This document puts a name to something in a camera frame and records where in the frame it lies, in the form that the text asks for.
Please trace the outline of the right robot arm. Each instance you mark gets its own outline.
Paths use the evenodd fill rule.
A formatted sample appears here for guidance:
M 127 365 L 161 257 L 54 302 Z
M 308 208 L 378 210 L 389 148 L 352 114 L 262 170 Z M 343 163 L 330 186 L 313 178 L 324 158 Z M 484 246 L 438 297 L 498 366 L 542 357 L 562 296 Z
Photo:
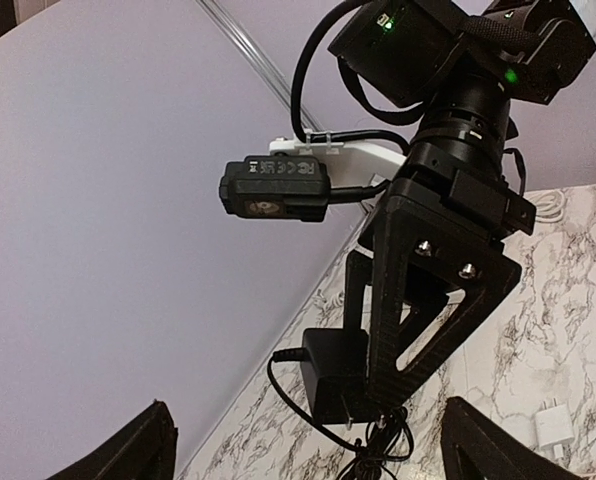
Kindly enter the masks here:
M 372 85 L 393 109 L 373 109 L 381 130 L 336 132 L 334 141 L 398 142 L 416 125 L 403 165 L 363 227 L 347 265 L 349 287 L 370 287 L 366 391 L 396 407 L 412 396 L 519 283 L 504 240 L 531 233 L 535 207 L 503 175 L 517 136 L 513 100 L 548 104 L 596 51 L 567 1 L 496 1 L 468 15 L 450 1 L 344 1 L 310 35 L 294 70 L 290 118 L 308 133 L 300 103 L 309 63 L 329 29 L 350 94 Z

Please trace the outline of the right aluminium frame post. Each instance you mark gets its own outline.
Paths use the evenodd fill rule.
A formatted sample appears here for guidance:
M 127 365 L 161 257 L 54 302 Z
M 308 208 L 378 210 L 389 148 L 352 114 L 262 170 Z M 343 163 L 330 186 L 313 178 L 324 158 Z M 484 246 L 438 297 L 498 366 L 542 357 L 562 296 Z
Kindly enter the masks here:
M 290 82 L 259 43 L 220 1 L 197 0 L 196 3 L 236 48 L 282 106 L 291 112 Z

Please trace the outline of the teal power strip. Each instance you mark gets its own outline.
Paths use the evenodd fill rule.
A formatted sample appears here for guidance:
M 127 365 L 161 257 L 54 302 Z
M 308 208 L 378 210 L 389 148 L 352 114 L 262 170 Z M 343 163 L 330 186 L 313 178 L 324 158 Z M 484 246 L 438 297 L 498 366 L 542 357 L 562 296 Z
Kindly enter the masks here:
M 536 207 L 536 222 L 555 224 L 564 218 L 567 199 L 561 190 L 529 192 L 526 198 Z

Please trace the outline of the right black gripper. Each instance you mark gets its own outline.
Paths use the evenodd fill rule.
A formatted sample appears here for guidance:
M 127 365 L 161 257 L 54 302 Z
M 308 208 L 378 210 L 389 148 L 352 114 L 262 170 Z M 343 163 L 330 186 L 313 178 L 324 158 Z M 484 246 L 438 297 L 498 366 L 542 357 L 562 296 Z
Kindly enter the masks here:
M 367 393 L 382 406 L 409 399 L 519 283 L 521 267 L 503 253 L 517 231 L 532 234 L 536 208 L 500 184 L 464 170 L 448 184 L 398 178 L 359 236 L 368 257 L 346 257 L 343 330 L 361 329 L 364 293 L 372 290 Z M 464 299 L 409 360 L 397 360 L 448 303 Z

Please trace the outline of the white usb charger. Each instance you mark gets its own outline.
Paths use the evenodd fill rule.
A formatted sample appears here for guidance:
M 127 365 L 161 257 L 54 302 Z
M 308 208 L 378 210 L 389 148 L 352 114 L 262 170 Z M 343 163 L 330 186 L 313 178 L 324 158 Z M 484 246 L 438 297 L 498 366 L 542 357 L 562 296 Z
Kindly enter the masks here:
M 534 415 L 534 427 L 538 449 L 550 453 L 554 460 L 563 460 L 566 447 L 575 439 L 568 405 L 555 397 L 546 400 Z

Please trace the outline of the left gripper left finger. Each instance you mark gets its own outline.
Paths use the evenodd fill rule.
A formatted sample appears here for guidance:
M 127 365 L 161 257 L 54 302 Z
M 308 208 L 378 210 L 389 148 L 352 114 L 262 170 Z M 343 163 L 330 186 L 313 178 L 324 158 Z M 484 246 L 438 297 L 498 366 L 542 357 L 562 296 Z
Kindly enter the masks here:
M 154 400 L 98 448 L 50 479 L 173 479 L 177 440 L 166 403 Z

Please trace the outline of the black power adapter with cable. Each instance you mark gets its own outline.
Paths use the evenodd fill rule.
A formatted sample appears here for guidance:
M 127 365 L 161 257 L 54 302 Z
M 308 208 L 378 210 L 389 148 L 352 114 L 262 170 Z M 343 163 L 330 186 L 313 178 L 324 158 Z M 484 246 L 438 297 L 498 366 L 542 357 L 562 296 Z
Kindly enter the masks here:
M 366 393 L 368 343 L 362 329 L 308 328 L 299 347 L 274 351 L 266 366 L 282 401 L 314 430 L 353 454 L 339 479 L 393 479 L 388 465 L 407 462 L 414 453 L 407 409 L 387 411 Z M 299 365 L 308 410 L 281 387 L 274 374 L 279 363 Z

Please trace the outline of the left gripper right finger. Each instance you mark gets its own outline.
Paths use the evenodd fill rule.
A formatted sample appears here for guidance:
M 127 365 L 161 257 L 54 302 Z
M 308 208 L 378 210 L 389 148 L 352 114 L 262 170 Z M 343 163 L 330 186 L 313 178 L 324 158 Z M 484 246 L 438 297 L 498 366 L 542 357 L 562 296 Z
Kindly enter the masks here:
M 450 480 L 576 480 L 532 452 L 465 399 L 450 397 L 441 420 L 444 474 Z

